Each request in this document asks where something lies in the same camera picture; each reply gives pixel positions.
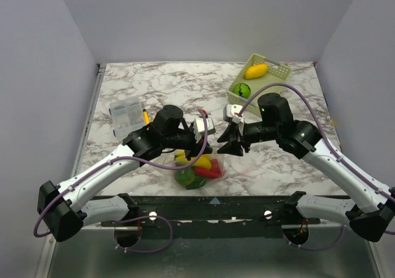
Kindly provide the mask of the yellow toy banana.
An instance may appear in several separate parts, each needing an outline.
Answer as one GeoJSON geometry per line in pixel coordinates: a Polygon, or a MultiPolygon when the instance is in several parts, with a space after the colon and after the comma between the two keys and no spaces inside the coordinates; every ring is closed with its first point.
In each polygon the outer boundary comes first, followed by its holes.
{"type": "MultiPolygon", "coordinates": [[[[185,155],[185,151],[184,150],[177,150],[175,152],[175,163],[177,165],[187,165],[190,164],[191,161],[193,161],[195,158],[191,158],[190,160],[186,159],[186,155],[185,155]]],[[[197,159],[195,161],[195,163],[193,164],[194,167],[200,167],[200,168],[204,168],[207,170],[210,170],[212,168],[212,164],[211,164],[211,159],[212,157],[210,155],[201,155],[199,157],[199,159],[197,159]]]]}

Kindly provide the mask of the clear zip top bag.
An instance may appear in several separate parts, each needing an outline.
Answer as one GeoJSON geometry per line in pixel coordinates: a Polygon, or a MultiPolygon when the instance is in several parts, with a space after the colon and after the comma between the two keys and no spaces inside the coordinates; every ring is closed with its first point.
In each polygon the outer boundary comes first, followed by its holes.
{"type": "Polygon", "coordinates": [[[226,176],[225,156],[203,154],[193,165],[182,170],[165,170],[166,177],[185,190],[201,189],[226,176]]]}

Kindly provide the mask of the red toy chili pepper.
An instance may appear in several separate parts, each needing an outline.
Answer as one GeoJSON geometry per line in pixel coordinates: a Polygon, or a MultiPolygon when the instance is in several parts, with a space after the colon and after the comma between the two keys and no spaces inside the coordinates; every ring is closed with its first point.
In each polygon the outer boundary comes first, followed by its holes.
{"type": "Polygon", "coordinates": [[[212,165],[212,168],[209,170],[203,167],[195,167],[194,172],[198,176],[209,179],[217,179],[223,176],[223,172],[219,165],[212,165]]]}

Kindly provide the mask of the green toy bell pepper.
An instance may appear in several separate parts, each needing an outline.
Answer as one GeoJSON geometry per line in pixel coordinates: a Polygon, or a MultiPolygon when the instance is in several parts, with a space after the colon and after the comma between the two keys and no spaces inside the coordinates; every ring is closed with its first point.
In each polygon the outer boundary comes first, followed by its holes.
{"type": "Polygon", "coordinates": [[[175,182],[186,190],[200,189],[206,185],[207,179],[197,175],[193,168],[177,170],[173,173],[175,182]]]}

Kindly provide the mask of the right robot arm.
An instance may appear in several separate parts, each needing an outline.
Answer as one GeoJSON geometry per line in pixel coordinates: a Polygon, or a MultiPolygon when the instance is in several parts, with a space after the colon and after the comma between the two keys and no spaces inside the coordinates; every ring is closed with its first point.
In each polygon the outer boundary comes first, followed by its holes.
{"type": "Polygon", "coordinates": [[[324,219],[349,226],[359,237],[378,242],[394,218],[394,190],[360,169],[316,126],[294,119],[288,101],[277,93],[259,97],[262,120],[245,123],[240,105],[228,104],[223,119],[228,122],[218,139],[219,153],[243,156],[251,144],[275,141],[279,148],[321,171],[348,194],[347,199],[317,197],[295,192],[284,204],[285,219],[324,219]]]}

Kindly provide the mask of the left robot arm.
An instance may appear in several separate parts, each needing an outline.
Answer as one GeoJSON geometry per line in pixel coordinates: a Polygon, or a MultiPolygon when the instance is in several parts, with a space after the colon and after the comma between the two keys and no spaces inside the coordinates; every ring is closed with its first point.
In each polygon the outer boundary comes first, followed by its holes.
{"type": "Polygon", "coordinates": [[[133,224],[137,206],[129,196],[117,195],[104,200],[95,200],[95,196],[143,165],[159,168],[153,160],[161,156],[164,149],[184,150],[192,161],[212,153],[207,140],[215,132],[214,123],[204,110],[199,113],[201,115],[187,125],[180,108],[166,105],[151,123],[130,132],[108,156],[86,171],[59,184],[51,181],[42,184],[38,192],[39,218],[33,235],[42,236],[38,232],[40,223],[45,223],[49,234],[58,242],[70,239],[90,224],[106,221],[124,226],[133,224]]]}

